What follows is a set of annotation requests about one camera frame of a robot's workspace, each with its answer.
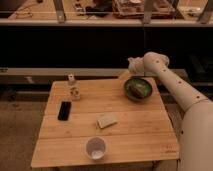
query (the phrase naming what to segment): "metal bar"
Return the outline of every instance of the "metal bar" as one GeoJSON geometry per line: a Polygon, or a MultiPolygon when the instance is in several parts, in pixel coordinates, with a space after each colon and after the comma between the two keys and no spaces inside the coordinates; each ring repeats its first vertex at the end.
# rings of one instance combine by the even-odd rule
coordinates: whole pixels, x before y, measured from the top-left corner
{"type": "Polygon", "coordinates": [[[66,21],[66,15],[64,13],[64,7],[62,0],[53,0],[55,9],[56,9],[56,15],[59,23],[64,23],[66,21]]]}
{"type": "Polygon", "coordinates": [[[172,6],[176,9],[178,6],[179,0],[173,0],[172,1],[172,6]]]}
{"type": "Polygon", "coordinates": [[[155,0],[145,0],[144,2],[143,24],[149,24],[151,21],[154,1],[155,0]]]}
{"type": "Polygon", "coordinates": [[[210,21],[213,11],[213,0],[208,0],[206,3],[206,6],[203,9],[203,12],[198,17],[197,22],[200,22],[202,24],[206,24],[210,21]]]}

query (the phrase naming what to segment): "white paper cup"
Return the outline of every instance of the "white paper cup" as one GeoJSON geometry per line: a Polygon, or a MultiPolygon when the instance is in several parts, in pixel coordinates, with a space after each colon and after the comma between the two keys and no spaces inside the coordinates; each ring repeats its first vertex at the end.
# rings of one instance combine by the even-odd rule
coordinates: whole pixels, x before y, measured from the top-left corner
{"type": "Polygon", "coordinates": [[[93,137],[86,143],[86,154],[90,159],[101,159],[106,151],[106,143],[102,138],[93,137]]]}

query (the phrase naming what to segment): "wooden table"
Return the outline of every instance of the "wooden table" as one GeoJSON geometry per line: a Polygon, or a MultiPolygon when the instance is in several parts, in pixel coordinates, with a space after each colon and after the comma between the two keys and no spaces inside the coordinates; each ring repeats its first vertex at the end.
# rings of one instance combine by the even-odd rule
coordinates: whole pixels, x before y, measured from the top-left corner
{"type": "Polygon", "coordinates": [[[60,167],[127,163],[179,158],[179,144],[153,78],[152,95],[141,102],[127,99],[121,79],[82,80],[79,101],[72,102],[68,121],[59,121],[61,101],[69,101],[67,81],[53,83],[44,112],[31,166],[60,167]],[[100,129],[97,119],[113,114],[117,124],[100,129]],[[85,143],[99,136],[106,141],[106,155],[93,161],[85,143]]]}
{"type": "MultiPolygon", "coordinates": [[[[78,16],[76,15],[74,4],[75,0],[62,0],[64,11],[66,14],[67,20],[88,20],[88,19],[94,19],[89,18],[87,15],[78,16]]],[[[83,7],[86,6],[95,6],[93,3],[93,0],[81,0],[80,3],[83,7]]],[[[207,3],[207,0],[180,0],[178,6],[184,6],[184,7],[201,7],[203,8],[205,4],[207,3]]],[[[28,9],[22,10],[19,13],[27,13],[30,12],[32,15],[17,15],[17,11],[12,14],[9,19],[32,19],[32,20],[57,20],[56,12],[54,3],[52,0],[43,0],[42,3],[37,3],[36,0],[27,0],[19,9],[29,7],[28,9]]],[[[187,15],[184,11],[181,11],[182,15],[184,16],[184,20],[187,21],[196,21],[197,17],[190,17],[187,15]]],[[[107,19],[115,19],[118,20],[113,13],[102,17],[95,17],[95,19],[100,20],[107,20],[107,19]]]]}

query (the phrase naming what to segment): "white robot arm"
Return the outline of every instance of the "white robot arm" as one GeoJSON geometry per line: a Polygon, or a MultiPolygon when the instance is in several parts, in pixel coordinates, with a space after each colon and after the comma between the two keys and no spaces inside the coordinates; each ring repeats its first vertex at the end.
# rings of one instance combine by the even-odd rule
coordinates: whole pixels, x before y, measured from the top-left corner
{"type": "Polygon", "coordinates": [[[143,58],[129,58],[129,71],[155,74],[185,111],[178,171],[212,171],[213,102],[173,73],[168,64],[167,56],[148,52],[143,58]]]}

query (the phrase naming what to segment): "small bottle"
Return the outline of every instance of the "small bottle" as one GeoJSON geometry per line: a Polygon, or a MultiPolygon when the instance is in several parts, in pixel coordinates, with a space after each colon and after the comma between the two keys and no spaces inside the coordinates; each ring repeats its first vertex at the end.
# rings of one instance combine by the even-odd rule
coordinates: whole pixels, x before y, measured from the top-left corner
{"type": "Polygon", "coordinates": [[[73,74],[68,75],[68,86],[70,90],[71,100],[79,100],[80,93],[79,93],[76,80],[73,74]]]}

